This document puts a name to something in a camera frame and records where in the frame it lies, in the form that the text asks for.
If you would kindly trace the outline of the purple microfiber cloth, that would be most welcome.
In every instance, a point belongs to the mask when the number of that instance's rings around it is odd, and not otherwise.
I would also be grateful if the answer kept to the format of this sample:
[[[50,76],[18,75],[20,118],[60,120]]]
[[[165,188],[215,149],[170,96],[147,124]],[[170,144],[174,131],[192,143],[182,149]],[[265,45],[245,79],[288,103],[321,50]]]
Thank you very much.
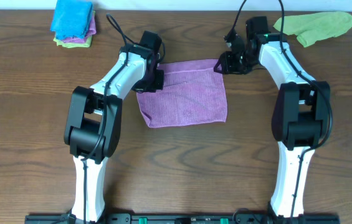
[[[227,98],[223,76],[214,71],[216,59],[161,64],[163,89],[136,95],[150,128],[225,122]]]

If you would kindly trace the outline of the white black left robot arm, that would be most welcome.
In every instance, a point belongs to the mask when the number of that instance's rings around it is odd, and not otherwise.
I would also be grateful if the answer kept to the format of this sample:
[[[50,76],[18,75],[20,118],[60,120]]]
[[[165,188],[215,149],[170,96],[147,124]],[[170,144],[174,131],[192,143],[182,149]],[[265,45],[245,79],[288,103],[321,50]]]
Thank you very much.
[[[72,92],[64,143],[76,168],[72,223],[98,223],[105,210],[103,182],[109,158],[120,140],[123,100],[130,91],[163,87],[161,44],[126,44],[113,68],[98,82]]]

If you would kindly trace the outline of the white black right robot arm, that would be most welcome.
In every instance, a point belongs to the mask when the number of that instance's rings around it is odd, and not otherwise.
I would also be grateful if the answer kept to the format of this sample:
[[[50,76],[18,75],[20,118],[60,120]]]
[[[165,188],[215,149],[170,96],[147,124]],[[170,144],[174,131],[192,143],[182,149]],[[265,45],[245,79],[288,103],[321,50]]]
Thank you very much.
[[[230,49],[219,57],[215,72],[246,75],[261,65],[278,88],[271,127],[280,159],[270,211],[275,220],[295,222],[304,213],[311,158],[330,133],[330,86],[304,71],[280,34],[254,34],[244,42],[231,32],[224,40]]]

